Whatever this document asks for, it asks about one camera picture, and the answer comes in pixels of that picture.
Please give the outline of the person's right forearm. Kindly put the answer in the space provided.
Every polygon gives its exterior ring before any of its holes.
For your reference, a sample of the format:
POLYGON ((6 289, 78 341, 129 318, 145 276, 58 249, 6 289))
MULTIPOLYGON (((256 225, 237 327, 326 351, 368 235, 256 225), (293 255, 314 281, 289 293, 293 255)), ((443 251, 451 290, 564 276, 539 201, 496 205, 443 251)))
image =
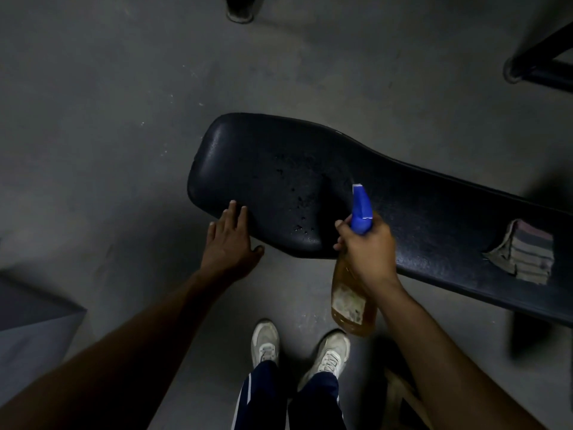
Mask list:
POLYGON ((462 352, 396 274, 365 283, 435 430, 546 430, 462 352))

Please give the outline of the black metal equipment frame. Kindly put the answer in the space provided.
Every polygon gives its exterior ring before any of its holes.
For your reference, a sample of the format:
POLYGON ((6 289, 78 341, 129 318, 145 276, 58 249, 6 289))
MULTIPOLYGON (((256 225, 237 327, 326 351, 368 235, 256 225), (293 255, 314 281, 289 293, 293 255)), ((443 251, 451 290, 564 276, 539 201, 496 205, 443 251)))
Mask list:
POLYGON ((573 50, 573 21, 507 59, 503 77, 509 84, 528 82, 573 94, 573 62, 558 59, 569 50, 573 50))

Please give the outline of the person's left hand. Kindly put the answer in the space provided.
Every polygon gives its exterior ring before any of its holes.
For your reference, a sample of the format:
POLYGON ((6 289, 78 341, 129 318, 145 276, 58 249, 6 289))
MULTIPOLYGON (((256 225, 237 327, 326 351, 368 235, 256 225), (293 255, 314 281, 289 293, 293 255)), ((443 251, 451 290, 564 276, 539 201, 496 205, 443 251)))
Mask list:
POLYGON ((237 282, 253 271, 259 264, 251 262, 252 241, 248 229, 248 209, 238 207, 237 227, 234 231, 226 230, 226 210, 217 221, 216 237, 205 244, 199 273, 211 281, 223 284, 237 282))

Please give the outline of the white sneaker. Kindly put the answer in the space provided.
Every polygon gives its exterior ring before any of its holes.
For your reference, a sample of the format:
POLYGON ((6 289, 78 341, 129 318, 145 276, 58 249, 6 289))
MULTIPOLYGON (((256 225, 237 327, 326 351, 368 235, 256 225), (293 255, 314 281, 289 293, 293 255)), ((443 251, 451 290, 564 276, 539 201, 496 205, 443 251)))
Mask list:
POLYGON ((250 345, 254 368, 265 361, 272 361, 278 365, 280 337, 275 324, 271 320, 262 319, 257 323, 250 345))
POLYGON ((300 380, 297 391, 306 387, 311 378, 318 374, 330 374, 337 381, 346 367, 350 349, 350 341, 343 330, 335 329, 326 334, 319 344, 318 353, 311 368, 300 380))

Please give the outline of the navy striped track trousers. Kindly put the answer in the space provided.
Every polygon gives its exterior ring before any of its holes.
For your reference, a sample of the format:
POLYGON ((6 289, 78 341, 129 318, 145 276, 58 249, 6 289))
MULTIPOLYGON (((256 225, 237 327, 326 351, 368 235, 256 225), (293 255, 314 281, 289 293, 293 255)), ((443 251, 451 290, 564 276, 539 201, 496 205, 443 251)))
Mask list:
POLYGON ((319 371, 287 404, 277 364, 258 364, 242 385, 232 430, 285 430, 287 421, 290 430, 347 430, 339 405, 338 379, 319 371))

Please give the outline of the person's left forearm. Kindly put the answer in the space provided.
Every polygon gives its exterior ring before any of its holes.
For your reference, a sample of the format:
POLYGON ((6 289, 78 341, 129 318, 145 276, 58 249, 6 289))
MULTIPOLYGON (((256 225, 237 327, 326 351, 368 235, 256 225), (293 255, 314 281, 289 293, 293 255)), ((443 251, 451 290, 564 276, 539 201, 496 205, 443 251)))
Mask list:
POLYGON ((245 269, 200 269, 0 408, 0 430, 146 429, 214 302, 245 269))

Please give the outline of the striped folded cleaning cloth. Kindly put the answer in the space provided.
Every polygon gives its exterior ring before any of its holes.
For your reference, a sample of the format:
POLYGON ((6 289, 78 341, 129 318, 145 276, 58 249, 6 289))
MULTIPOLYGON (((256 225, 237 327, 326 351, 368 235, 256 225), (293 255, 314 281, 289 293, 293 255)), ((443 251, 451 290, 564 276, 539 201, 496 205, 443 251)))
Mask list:
POLYGON ((554 237, 522 219, 514 219, 501 242, 483 255, 518 280, 547 285, 555 262, 554 237))

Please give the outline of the tan metal frame piece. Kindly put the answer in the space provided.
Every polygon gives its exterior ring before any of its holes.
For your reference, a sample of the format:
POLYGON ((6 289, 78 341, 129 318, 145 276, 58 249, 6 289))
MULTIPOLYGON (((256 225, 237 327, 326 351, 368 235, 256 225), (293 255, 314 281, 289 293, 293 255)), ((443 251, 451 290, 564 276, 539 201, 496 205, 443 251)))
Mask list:
POLYGON ((413 410, 427 430, 434 430, 424 404, 415 395, 414 388, 389 368, 384 368, 384 377, 387 381, 387 389, 380 430, 417 430, 401 421, 400 411, 403 404, 407 404, 413 410))

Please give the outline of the grey padded block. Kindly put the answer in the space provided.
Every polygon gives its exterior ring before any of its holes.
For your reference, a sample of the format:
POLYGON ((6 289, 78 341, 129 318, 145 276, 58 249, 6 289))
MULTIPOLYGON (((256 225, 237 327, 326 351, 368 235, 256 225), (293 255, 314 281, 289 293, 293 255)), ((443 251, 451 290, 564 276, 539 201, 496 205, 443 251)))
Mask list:
POLYGON ((0 274, 0 407, 58 367, 86 313, 0 274))

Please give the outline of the black padded gym bench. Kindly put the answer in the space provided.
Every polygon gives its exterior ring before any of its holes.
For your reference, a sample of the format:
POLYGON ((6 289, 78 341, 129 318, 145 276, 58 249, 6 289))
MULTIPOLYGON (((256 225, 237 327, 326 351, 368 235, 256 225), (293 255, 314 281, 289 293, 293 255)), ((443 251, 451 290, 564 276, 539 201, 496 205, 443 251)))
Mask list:
POLYGON ((291 256, 336 259, 334 223, 350 214, 353 184, 390 225, 399 274, 573 328, 573 214, 397 161, 323 125, 222 115, 203 136, 187 193, 215 217, 231 200, 246 205, 251 235, 291 256), (547 285, 483 256, 512 219, 555 237, 547 285))

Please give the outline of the white right sneaker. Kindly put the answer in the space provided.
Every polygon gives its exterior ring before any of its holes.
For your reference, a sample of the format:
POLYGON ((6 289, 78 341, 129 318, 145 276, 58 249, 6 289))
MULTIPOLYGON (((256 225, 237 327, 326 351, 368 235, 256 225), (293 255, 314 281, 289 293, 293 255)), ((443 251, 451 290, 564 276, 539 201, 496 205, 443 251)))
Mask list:
POLYGON ((311 378, 318 374, 330 374, 337 381, 346 367, 350 349, 350 341, 343 330, 335 329, 326 334, 319 344, 318 353, 311 368, 300 380, 297 391, 306 387, 311 378))

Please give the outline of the orange spray bottle blue nozzle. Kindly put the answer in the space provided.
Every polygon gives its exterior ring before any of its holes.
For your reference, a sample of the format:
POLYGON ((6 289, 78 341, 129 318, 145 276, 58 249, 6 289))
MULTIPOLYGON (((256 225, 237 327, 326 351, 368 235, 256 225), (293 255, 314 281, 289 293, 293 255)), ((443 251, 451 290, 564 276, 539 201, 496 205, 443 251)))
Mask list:
MULTIPOLYGON (((352 195, 349 227, 355 234, 362 236, 372 228, 373 209, 361 184, 352 186, 352 195)), ((333 272, 331 314, 333 320, 349 334, 367 337, 375 330, 376 304, 365 291, 360 277, 354 273, 346 247, 340 251, 333 272)))

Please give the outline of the person's right hand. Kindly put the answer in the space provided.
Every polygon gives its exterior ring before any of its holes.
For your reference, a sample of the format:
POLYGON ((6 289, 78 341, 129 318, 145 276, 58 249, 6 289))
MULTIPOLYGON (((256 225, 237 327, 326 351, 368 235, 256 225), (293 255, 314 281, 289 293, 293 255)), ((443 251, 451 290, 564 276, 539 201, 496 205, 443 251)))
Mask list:
POLYGON ((396 245, 389 225, 374 212, 371 229, 359 235, 357 253, 348 253, 352 270, 373 298, 401 289, 397 275, 396 245))

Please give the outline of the white left sneaker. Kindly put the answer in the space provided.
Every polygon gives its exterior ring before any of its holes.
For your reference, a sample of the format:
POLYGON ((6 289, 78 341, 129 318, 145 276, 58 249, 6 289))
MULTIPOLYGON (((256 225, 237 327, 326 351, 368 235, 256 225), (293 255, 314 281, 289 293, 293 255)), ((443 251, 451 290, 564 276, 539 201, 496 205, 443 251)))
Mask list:
POLYGON ((262 319, 257 323, 250 345, 254 368, 265 361, 272 361, 278 365, 280 337, 275 324, 271 320, 262 319))

